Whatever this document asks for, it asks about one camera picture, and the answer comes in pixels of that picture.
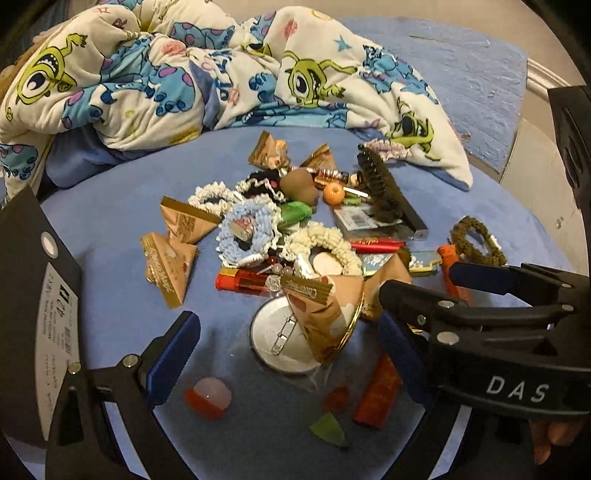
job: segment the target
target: finger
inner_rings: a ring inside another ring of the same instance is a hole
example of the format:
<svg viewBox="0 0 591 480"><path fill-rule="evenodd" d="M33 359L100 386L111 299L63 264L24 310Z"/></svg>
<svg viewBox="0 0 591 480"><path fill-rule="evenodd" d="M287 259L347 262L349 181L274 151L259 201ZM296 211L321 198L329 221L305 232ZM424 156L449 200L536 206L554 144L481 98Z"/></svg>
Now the finger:
<svg viewBox="0 0 591 480"><path fill-rule="evenodd" d="M548 438L552 445L567 446L574 442L583 429L586 419L565 423L554 422L548 427Z"/></svg>
<svg viewBox="0 0 591 480"><path fill-rule="evenodd" d="M550 440L548 439L549 421L529 421L531 443L534 447L534 460L538 465L544 463L550 457Z"/></svg>

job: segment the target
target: blue furry monster print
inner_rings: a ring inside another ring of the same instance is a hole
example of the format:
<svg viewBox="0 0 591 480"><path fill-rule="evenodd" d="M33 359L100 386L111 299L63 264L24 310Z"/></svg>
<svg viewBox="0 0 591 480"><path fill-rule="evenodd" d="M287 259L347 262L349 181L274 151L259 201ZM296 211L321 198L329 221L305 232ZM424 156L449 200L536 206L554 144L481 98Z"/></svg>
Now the blue furry monster print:
<svg viewBox="0 0 591 480"><path fill-rule="evenodd" d="M226 70L226 65L228 62L232 61L232 52L230 50L220 50L220 51L213 51L209 54L210 58L216 64L217 69L220 71L226 80L220 80L218 77L214 78L216 83L216 87L220 91L220 99L226 102L230 98L230 92L234 88L234 84L232 83L232 79L228 75L228 71Z"/></svg>
<svg viewBox="0 0 591 480"><path fill-rule="evenodd" d="M138 5L141 5L144 0L100 0L99 5L123 5L124 7L133 10Z"/></svg>
<svg viewBox="0 0 591 480"><path fill-rule="evenodd" d="M195 102L193 79L181 67L166 63L153 65L148 59L151 40L151 37L135 40L105 58L100 71L103 83L87 87L66 99L61 116L64 127L72 129L104 121L102 108L91 103L93 93L99 88L104 89L100 101L105 105L117 101L113 96L116 92L137 90L158 104L157 116L190 110Z"/></svg>
<svg viewBox="0 0 591 480"><path fill-rule="evenodd" d="M347 105L345 103L331 103L326 106L303 108L290 107L282 100L263 103L250 112L241 115L231 125L243 127L245 125L261 125L266 127L322 127L345 128L347 123Z"/></svg>
<svg viewBox="0 0 591 480"><path fill-rule="evenodd" d="M411 92L417 95L426 95L436 105L439 101L429 93L429 86L425 80L418 79L413 68L405 61L397 59L391 53L381 48L364 45L365 60L363 66L371 69L370 72L359 72L361 78L372 84L378 93L387 93L392 90L392 82L402 83L402 92Z"/></svg>
<svg viewBox="0 0 591 480"><path fill-rule="evenodd" d="M251 34L260 43L263 43L265 37L269 33L269 28L271 28L276 13L277 12L269 12L265 15L257 15L255 17L255 22L251 26Z"/></svg>
<svg viewBox="0 0 591 480"><path fill-rule="evenodd" d="M248 79L248 86L253 92L257 92L256 96L261 103L271 103L279 100L275 96L275 88L277 87L277 79L272 73L257 73Z"/></svg>
<svg viewBox="0 0 591 480"><path fill-rule="evenodd" d="M104 122L102 108L90 103L90 97L98 87L98 85L93 85L85 88L66 100L61 115L61 123L64 127L70 130L96 121Z"/></svg>
<svg viewBox="0 0 591 480"><path fill-rule="evenodd" d="M171 38L180 40L188 47L208 48L218 50L226 48L234 35L236 27L231 26L225 30L217 28L199 28L187 22L176 22L173 25Z"/></svg>
<svg viewBox="0 0 591 480"><path fill-rule="evenodd" d="M38 152L32 145L6 145L0 143L0 164L7 177L26 180L35 170Z"/></svg>

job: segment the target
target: blanket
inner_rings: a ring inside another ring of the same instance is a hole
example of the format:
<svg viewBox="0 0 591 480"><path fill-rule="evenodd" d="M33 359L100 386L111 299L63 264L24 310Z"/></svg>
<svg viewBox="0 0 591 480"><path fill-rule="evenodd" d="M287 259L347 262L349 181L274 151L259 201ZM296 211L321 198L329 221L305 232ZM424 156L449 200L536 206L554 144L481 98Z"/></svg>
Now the blanket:
<svg viewBox="0 0 591 480"><path fill-rule="evenodd" d="M305 7L238 24L210 1L104 0L39 45L0 109L7 199L38 188L56 134L88 125L119 151L244 125L348 128L399 142L409 161L472 185L460 140L420 74Z"/></svg>

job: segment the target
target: blue crocheted scrunchie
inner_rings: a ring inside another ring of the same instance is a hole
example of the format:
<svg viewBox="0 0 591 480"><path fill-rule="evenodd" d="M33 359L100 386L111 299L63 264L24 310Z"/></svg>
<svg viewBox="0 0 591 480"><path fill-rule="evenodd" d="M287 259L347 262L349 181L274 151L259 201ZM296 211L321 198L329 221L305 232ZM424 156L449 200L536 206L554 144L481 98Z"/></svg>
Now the blue crocheted scrunchie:
<svg viewBox="0 0 591 480"><path fill-rule="evenodd" d="M249 263L246 261L249 257L260 256L260 259L264 260L270 246L276 244L275 237L278 235L276 223L274 225L276 215L272 204L261 203L256 199L246 200L235 205L220 224L217 250L221 253L221 259L231 267L245 266ZM251 247L245 251L238 246L234 234L230 231L230 224L234 220L246 216L254 217L254 233Z"/></svg>

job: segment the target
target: orange lighter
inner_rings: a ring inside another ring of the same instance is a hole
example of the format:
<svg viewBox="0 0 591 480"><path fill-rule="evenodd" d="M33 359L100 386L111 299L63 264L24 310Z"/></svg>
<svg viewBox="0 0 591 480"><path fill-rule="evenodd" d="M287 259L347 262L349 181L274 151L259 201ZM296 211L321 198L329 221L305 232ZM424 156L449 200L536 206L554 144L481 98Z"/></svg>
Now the orange lighter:
<svg viewBox="0 0 591 480"><path fill-rule="evenodd" d="M456 247L454 245L442 245L437 249L437 253L441 255L441 259L443 260L441 269L443 270L447 292L457 299L465 300L468 306L472 306L472 298L468 289L456 287L452 279L449 278L450 267L460 261L460 258L457 256Z"/></svg>

